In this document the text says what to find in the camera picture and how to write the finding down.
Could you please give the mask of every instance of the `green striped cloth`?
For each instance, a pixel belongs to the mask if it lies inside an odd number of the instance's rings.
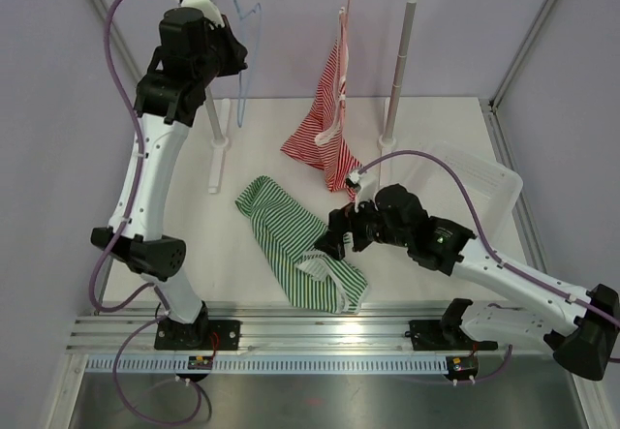
[[[297,308],[329,313],[357,313],[368,283],[346,261],[333,260],[314,250],[315,240],[327,230],[270,177],[252,182],[236,200],[276,279]]]

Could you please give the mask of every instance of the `white basket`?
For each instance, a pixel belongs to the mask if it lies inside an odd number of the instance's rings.
[[[495,243],[521,193],[521,177],[498,163],[444,141],[434,143],[424,151],[456,172],[474,203],[484,233],[491,243]],[[465,199],[452,177],[430,160],[415,157],[415,161],[412,172],[402,185],[418,196],[429,215],[450,219],[476,231]]]

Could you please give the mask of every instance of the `perforated metal strip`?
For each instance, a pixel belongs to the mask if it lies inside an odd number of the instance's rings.
[[[188,369],[190,355],[127,355],[121,357],[120,373],[204,373]],[[88,358],[86,371],[111,372],[114,354]],[[218,355],[213,369],[217,374],[446,374],[442,356],[235,356]]]

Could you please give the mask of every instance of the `striped cloth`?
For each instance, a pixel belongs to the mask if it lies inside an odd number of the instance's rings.
[[[235,202],[291,304],[329,313],[356,314],[368,283],[346,261],[313,249],[327,226],[270,177],[254,180]]]
[[[347,26],[349,3],[338,16],[339,36],[331,49],[327,65],[319,80],[310,112],[281,150],[291,158],[325,171],[325,183],[331,192],[347,190],[351,200],[355,192],[348,188],[347,174],[361,163],[351,154],[342,137],[346,109]]]

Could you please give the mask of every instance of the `white table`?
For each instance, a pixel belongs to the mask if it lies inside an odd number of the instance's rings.
[[[311,104],[311,99],[249,100],[243,128],[238,129],[231,120],[232,148],[226,156],[222,189],[218,195],[207,192],[210,131],[203,108],[197,115],[172,177],[165,234],[182,238],[187,243],[185,266],[188,277],[197,294],[207,303],[227,302],[250,308],[280,308],[289,304],[254,239],[249,221],[234,205],[234,200],[254,178],[262,174],[272,177],[324,221],[330,210],[348,202],[344,192],[331,194],[326,189],[320,171],[298,163],[280,151],[280,146],[295,131]],[[347,100],[345,139],[363,163],[379,156],[377,138],[383,120],[383,104],[381,98]],[[398,149],[421,149],[430,142],[446,140],[485,158],[495,159],[476,98],[403,98],[395,136]],[[394,160],[394,182],[407,174],[412,160],[414,158]],[[456,188],[453,198],[455,204],[466,211]],[[422,205],[433,214],[432,201],[423,201]],[[525,260],[512,218],[495,245],[515,260]],[[455,297],[501,299],[480,286],[422,269],[407,257],[403,249],[374,244],[348,259],[361,269],[370,284],[365,307],[403,303],[415,306],[451,301]],[[123,300],[141,282],[138,275],[122,263],[115,262],[104,300]],[[139,299],[155,301],[156,297],[147,291]]]

